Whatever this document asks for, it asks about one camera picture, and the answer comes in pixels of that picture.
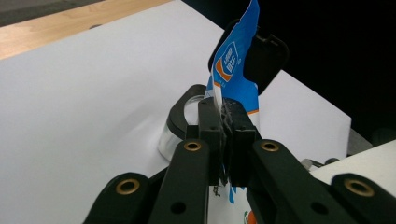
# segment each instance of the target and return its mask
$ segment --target white surface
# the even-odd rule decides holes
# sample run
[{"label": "white surface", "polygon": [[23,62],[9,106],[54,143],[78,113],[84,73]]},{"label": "white surface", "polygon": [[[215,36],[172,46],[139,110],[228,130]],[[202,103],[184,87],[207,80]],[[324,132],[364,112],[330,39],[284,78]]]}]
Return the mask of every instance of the white surface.
[{"label": "white surface", "polygon": [[396,197],[396,140],[311,172],[327,184],[347,173],[365,176]]},{"label": "white surface", "polygon": [[[221,34],[176,1],[0,61],[0,223],[81,223],[111,178],[165,167],[168,111],[206,84]],[[285,73],[273,85],[262,136],[301,158],[343,156],[350,119]]]},{"label": "white surface", "polygon": [[299,161],[346,156],[350,117],[294,77],[281,72],[274,78],[260,113],[262,138],[281,142]]}]

